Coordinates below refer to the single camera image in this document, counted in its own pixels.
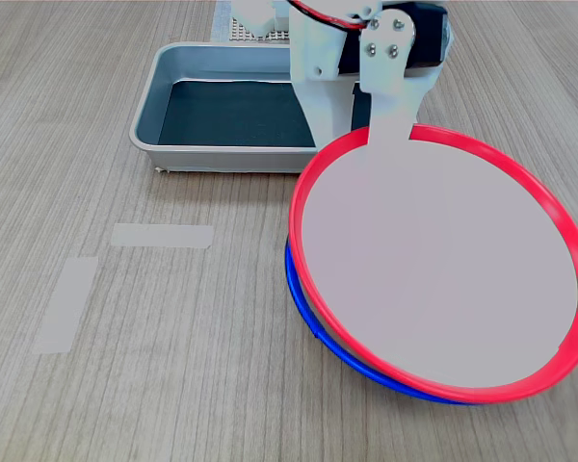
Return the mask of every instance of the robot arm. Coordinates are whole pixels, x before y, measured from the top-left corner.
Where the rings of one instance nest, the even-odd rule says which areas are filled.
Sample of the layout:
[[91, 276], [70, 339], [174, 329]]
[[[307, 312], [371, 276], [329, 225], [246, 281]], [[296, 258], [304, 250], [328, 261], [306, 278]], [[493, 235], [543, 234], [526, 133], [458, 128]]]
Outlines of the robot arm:
[[445, 0], [287, 2], [291, 81], [316, 147], [351, 130], [357, 81], [372, 96], [371, 141], [407, 140], [453, 41]]

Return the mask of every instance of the silver tray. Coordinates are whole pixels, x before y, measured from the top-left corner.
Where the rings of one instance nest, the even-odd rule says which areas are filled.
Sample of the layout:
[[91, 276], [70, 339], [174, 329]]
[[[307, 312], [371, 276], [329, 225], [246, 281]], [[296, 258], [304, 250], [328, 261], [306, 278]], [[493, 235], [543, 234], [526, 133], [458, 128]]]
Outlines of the silver tray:
[[[226, 123], [228, 117], [229, 119], [234, 117], [239, 125], [241, 119], [252, 116], [252, 112], [260, 113], [259, 109], [256, 107], [253, 109], [250, 106], [250, 100], [246, 101], [246, 107], [239, 111], [235, 108], [239, 107], [240, 102], [227, 100], [226, 106], [233, 108], [232, 114], [229, 115], [224, 113], [224, 102], [219, 101], [221, 97], [216, 97], [216, 93], [210, 93], [213, 97], [210, 98], [210, 105], [207, 105], [205, 101], [201, 102], [201, 97], [198, 97], [201, 95], [200, 92], [191, 91], [191, 93], [186, 92], [185, 94], [193, 95], [198, 104], [203, 105], [204, 111], [189, 106], [188, 99], [184, 99], [184, 97], [181, 100], [182, 113], [169, 109], [176, 85], [236, 82], [250, 82], [249, 85], [259, 85], [261, 89], [269, 89], [271, 84], [284, 84], [284, 94], [288, 94], [287, 86], [290, 87], [289, 46], [265, 43], [181, 42], [161, 48], [154, 57], [144, 94], [131, 126], [129, 134], [131, 141], [148, 154], [155, 167], [167, 171], [278, 173], [302, 171], [317, 151], [314, 143], [309, 146], [308, 142], [304, 142], [305, 139], [311, 139], [311, 137], [305, 120], [296, 119], [298, 116], [294, 103], [297, 103], [297, 98], [295, 102], [287, 102], [287, 104], [294, 105], [291, 106], [292, 120], [296, 123], [291, 123], [292, 120], [288, 122], [282, 120], [285, 116], [282, 105], [278, 107], [278, 111], [273, 116], [269, 114], [270, 108], [268, 108], [267, 114], [262, 115], [265, 117], [262, 122], [263, 125], [270, 123], [271, 126], [276, 127], [274, 130], [276, 134], [271, 133], [269, 136], [281, 139], [283, 134], [278, 135], [278, 131], [282, 132], [285, 128], [289, 131], [293, 130], [292, 135], [290, 135], [302, 139], [301, 145], [297, 146], [287, 145], [287, 142], [292, 140], [291, 136], [285, 136], [284, 141], [279, 145], [261, 145], [261, 142], [265, 141], [257, 138], [257, 134], [254, 132], [248, 134], [248, 137], [260, 141], [259, 145], [245, 145], [244, 140], [242, 143], [236, 143], [236, 145], [227, 142], [227, 129], [232, 128], [230, 124]], [[254, 99], [263, 101], [265, 98], [255, 97]], [[209, 120], [225, 120], [225, 124], [219, 123], [218, 126], [215, 126], [215, 123], [200, 125], [210, 129], [206, 143], [198, 141], [190, 143], [188, 140], [182, 140], [184, 133], [180, 130], [186, 133], [189, 129], [193, 132], [190, 135], [192, 138], [200, 139], [200, 126], [197, 124], [203, 124], [204, 122], [201, 120], [205, 119], [206, 116]], [[168, 131], [168, 126], [178, 127], [177, 132], [175, 128], [173, 129], [173, 136], [168, 136], [165, 133]], [[305, 130], [305, 132], [297, 133], [296, 130], [302, 130], [302, 132]], [[224, 138], [224, 141], [216, 145], [210, 137], [218, 137], [219, 140]]]

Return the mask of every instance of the red-rimmed bowl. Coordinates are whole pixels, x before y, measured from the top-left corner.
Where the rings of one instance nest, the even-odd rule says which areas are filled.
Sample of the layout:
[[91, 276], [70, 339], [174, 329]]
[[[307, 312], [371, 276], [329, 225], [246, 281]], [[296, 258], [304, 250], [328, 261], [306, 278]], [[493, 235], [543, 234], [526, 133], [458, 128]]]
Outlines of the red-rimmed bowl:
[[453, 401], [466, 403], [496, 403], [518, 400], [534, 396], [557, 384], [578, 365], [578, 229], [560, 202], [524, 167], [497, 149], [471, 139], [460, 133], [426, 125], [415, 125], [411, 134], [413, 141], [427, 141], [454, 147], [486, 161], [506, 173], [520, 185], [539, 204], [552, 219], [561, 234], [571, 257], [577, 281], [577, 306], [573, 322], [565, 338], [552, 358], [538, 371], [500, 386], [462, 387], [433, 381], [381, 359], [364, 344], [363, 338], [357, 338], [335, 316], [333, 307], [329, 307], [320, 294], [310, 273], [302, 241], [302, 219], [304, 208], [313, 186], [322, 173], [342, 156], [367, 144], [368, 129], [355, 130], [334, 141], [324, 148], [302, 173], [294, 192], [289, 216], [289, 243], [295, 267], [302, 287], [317, 316], [325, 320], [325, 325], [364, 363], [409, 387]]

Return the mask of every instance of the screw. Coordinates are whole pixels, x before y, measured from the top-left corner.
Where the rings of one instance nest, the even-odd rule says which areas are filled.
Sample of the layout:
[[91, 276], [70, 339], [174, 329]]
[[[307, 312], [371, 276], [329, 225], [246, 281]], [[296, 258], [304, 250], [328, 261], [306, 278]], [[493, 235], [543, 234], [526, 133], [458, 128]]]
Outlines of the screw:
[[366, 45], [366, 53], [368, 53], [368, 56], [375, 56], [375, 53], [377, 53], [375, 43], [369, 43]]

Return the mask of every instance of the blue rim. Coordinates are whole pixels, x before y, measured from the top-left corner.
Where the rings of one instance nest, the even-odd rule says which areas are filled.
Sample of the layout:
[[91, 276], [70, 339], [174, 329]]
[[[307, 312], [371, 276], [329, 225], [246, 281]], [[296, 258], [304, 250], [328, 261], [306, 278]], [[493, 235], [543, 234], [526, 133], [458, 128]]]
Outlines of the blue rim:
[[472, 405], [466, 402], [451, 401], [449, 399], [439, 398], [433, 395], [428, 395], [426, 393], [420, 392], [419, 390], [415, 390], [414, 388], [408, 387], [404, 383], [396, 381], [393, 378], [388, 377], [387, 375], [383, 375], [382, 373], [375, 371], [374, 369], [366, 366], [364, 363], [358, 361], [346, 349], [338, 345], [330, 337], [326, 329], [321, 325], [317, 317], [311, 311], [310, 306], [308, 306], [308, 302], [306, 301], [306, 297], [304, 296], [302, 287], [300, 285], [298, 272], [296, 271], [296, 267], [293, 263], [291, 248], [289, 247], [288, 242], [287, 245], [285, 246], [285, 271], [287, 273], [287, 283], [289, 284], [289, 290], [291, 291], [291, 295], [293, 296], [296, 306], [298, 307], [298, 311], [300, 311], [300, 314], [302, 315], [304, 322], [308, 324], [308, 327], [310, 327], [310, 330], [312, 331], [313, 335], [317, 339], [319, 339], [326, 347], [328, 347], [342, 361], [347, 363], [356, 371], [362, 373], [363, 375], [366, 375], [371, 380], [380, 383], [380, 385], [383, 385], [384, 387], [387, 388], [391, 388], [396, 392], [409, 395], [410, 397], [425, 399], [427, 401], [433, 402], [441, 402], [444, 404], [455, 404], [464, 406]]

